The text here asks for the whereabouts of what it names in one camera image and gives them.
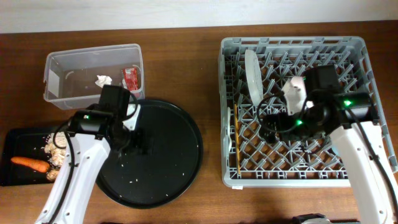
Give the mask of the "round black serving tray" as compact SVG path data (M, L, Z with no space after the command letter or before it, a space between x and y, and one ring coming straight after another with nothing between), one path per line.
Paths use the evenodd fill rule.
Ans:
M136 129L152 135L152 154L105 160L97 186L112 200L131 208L155 208L183 194L195 180L203 160L200 130L191 116L166 101L139 100Z

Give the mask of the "pink shallow bowl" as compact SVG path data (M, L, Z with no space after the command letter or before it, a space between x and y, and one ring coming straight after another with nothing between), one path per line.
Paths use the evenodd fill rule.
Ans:
M300 76L294 76L293 78L291 78L291 84L294 88L297 88L299 90L303 90L304 92L306 92L305 90L305 78L304 77L300 77Z

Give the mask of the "white plastic fork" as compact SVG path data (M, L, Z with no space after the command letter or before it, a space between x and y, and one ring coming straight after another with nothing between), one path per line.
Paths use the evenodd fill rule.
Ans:
M226 134L228 138L228 152L230 152L232 148L232 139L231 139L231 108L227 107L227 127Z

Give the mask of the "grey plate with rice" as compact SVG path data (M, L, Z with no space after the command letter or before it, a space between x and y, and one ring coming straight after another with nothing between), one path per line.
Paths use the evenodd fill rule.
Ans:
M258 106L263 100L263 84L262 84L262 73L259 66L258 57L253 50L245 50L245 71L246 80L248 84L248 90L251 97L251 101L254 106Z

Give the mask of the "red snack wrapper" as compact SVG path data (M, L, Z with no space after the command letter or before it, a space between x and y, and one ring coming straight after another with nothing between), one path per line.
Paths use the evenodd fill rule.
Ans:
M125 89L135 91L139 89L137 68L130 67L122 70L123 80L122 84Z

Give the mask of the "white tissue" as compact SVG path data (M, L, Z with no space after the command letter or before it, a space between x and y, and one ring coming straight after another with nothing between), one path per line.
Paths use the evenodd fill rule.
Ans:
M111 85L112 78L106 75L98 75L97 80L95 81L95 85L100 88L103 88L105 85Z

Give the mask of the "brown walnut shell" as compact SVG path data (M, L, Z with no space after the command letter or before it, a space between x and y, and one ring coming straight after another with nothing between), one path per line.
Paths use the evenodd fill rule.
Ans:
M52 169L52 170L50 170L50 171L47 173L47 175L46 175L47 180L50 181L50 182L55 182L55 180L56 180L56 178L57 178L59 172L60 172L59 169Z

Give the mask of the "orange carrot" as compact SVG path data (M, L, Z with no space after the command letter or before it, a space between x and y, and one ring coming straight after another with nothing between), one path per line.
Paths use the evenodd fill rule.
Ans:
M14 164L29 167L41 173L46 173L50 169L50 164L48 162L31 159L28 157L12 157L11 162Z

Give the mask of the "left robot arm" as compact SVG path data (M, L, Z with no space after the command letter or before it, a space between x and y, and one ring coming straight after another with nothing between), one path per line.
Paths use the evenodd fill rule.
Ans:
M67 139L66 156L37 223L83 222L105 160L130 145L140 110L129 90L105 85L98 103L60 126Z

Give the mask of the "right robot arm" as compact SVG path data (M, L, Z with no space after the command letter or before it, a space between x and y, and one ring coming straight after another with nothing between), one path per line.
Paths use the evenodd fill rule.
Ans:
M288 141L328 136L347 172L360 222L397 223L397 182L371 96L345 92L333 65L291 78L276 96L287 111L263 115L267 101L258 103L256 116L263 134L277 134Z

